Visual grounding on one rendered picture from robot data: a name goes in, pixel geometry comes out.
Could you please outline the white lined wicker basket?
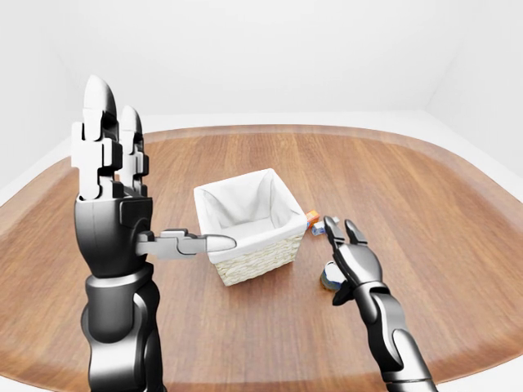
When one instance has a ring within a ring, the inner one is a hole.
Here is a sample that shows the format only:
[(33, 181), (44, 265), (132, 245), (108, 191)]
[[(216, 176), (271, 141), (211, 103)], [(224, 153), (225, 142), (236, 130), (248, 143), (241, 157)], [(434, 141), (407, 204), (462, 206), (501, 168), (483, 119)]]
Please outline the white lined wicker basket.
[(236, 241), (233, 249), (208, 254), (225, 286), (295, 260), (307, 218), (273, 169), (198, 186), (194, 201), (202, 234)]

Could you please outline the blue white soup tin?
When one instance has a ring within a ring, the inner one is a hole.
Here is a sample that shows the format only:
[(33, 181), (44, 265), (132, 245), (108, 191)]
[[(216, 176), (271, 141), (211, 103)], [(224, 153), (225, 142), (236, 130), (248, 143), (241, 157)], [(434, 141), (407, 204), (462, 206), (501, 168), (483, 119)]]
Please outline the blue white soup tin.
[(336, 292), (345, 281), (346, 278), (337, 264), (334, 261), (328, 261), (320, 275), (320, 282), (323, 288)]

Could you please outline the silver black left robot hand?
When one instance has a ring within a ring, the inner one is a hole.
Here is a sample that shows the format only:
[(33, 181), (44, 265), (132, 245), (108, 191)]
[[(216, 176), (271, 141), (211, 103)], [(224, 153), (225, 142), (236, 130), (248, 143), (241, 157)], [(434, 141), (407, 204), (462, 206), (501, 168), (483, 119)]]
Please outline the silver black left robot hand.
[(149, 158), (140, 116), (131, 106), (119, 113), (109, 85), (95, 75), (85, 88), (83, 120), (72, 127), (71, 164), (78, 169), (78, 247), (97, 278), (132, 274), (149, 254), (172, 260), (235, 248), (233, 238), (220, 234), (152, 232), (153, 199), (142, 181)]

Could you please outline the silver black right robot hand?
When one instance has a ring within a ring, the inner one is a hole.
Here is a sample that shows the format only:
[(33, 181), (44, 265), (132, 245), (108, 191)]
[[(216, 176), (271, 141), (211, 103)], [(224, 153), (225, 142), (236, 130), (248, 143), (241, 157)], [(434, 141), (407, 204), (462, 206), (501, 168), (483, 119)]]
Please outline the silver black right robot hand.
[(333, 298), (333, 305), (344, 305), (355, 298), (355, 290), (367, 283), (376, 283), (384, 287), (382, 267), (377, 256), (369, 248), (367, 238), (348, 219), (344, 220), (345, 230), (349, 238), (337, 226), (331, 216), (324, 217), (324, 227), (328, 241), (333, 248), (333, 258), (346, 281)]

